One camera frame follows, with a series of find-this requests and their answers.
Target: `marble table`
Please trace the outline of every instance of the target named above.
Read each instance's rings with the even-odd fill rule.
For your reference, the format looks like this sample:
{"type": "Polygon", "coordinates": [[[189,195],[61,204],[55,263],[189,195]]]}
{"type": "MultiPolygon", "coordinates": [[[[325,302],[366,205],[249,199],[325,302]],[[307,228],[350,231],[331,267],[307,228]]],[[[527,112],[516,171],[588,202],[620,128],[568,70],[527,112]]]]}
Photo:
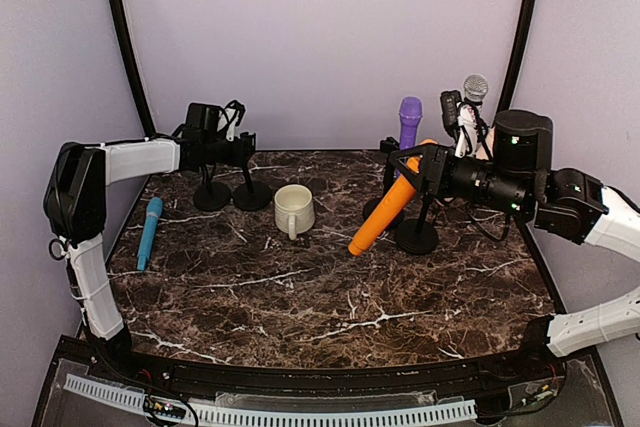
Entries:
{"type": "MultiPolygon", "coordinates": [[[[383,234],[361,257],[347,251],[361,210],[381,193],[374,151],[259,152],[252,176],[274,192],[314,194],[316,224],[296,241],[277,230],[273,205],[200,212],[197,174],[151,178],[109,263],[134,349],[171,358],[286,368],[383,367],[471,358],[518,347],[527,322],[553,312],[515,226],[502,243],[482,236],[463,202],[437,215],[437,250],[401,252],[383,234]],[[149,268],[136,270],[145,209],[161,197],[149,268]]],[[[237,169],[216,180],[240,185],[237,169]]],[[[417,217],[419,203],[407,209],[417,217]]],[[[502,214],[478,209],[498,234],[502,214]]]]}

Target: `orange tube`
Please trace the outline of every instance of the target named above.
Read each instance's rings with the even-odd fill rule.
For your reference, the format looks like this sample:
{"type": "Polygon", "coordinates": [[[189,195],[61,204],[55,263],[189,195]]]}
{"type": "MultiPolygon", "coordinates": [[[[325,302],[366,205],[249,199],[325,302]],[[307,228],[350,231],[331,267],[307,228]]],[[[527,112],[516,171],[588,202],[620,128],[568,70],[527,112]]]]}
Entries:
{"type": "MultiPolygon", "coordinates": [[[[436,142],[425,140],[422,143],[435,144],[436,142]]],[[[418,171],[419,166],[420,160],[418,157],[411,157],[407,161],[407,167],[414,172],[418,171]]],[[[362,224],[360,230],[353,236],[353,240],[349,244],[349,252],[353,255],[362,255],[365,250],[368,250],[415,194],[416,189],[413,188],[411,182],[404,175],[398,177],[389,192],[387,192],[387,195],[384,196],[373,213],[362,224]]]]}

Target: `white mug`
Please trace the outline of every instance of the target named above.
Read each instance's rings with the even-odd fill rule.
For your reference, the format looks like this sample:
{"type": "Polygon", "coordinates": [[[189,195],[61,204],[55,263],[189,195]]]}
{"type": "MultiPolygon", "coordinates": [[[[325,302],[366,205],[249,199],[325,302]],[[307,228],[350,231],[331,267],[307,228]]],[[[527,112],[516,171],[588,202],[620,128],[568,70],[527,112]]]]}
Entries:
{"type": "Polygon", "coordinates": [[[276,225],[291,240],[313,227],[313,195],[304,185],[290,184],[282,187],[273,197],[276,225]]]}

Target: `white vented strip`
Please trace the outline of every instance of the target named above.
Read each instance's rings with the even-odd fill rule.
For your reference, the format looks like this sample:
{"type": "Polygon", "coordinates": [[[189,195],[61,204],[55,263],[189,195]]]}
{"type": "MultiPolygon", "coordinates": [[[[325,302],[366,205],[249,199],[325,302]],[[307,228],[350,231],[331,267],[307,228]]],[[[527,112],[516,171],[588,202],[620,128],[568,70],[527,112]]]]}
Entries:
{"type": "MultiPolygon", "coordinates": [[[[142,410],[144,393],[68,374],[65,390],[83,397],[93,399],[102,404],[127,412],[145,415],[142,410]]],[[[475,401],[465,400],[450,404],[415,407],[411,409],[383,410],[374,412],[340,412],[340,413],[296,413],[296,412],[263,412],[257,410],[229,409],[189,402],[199,417],[200,425],[205,426],[240,426],[240,427],[421,427],[446,425],[452,422],[474,420],[475,401]]],[[[158,415],[171,420],[171,417],[158,415]]],[[[191,412],[180,425],[194,425],[191,412]]]]}

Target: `purple microphone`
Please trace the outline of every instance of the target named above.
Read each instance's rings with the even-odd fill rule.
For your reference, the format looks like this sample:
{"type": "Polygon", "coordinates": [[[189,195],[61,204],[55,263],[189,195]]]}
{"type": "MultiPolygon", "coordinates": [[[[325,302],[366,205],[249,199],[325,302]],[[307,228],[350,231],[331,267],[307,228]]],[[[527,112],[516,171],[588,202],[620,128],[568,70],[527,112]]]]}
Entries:
{"type": "Polygon", "coordinates": [[[418,124],[422,119],[422,102],[416,97],[405,97],[400,105],[400,150],[416,145],[418,124]]]}

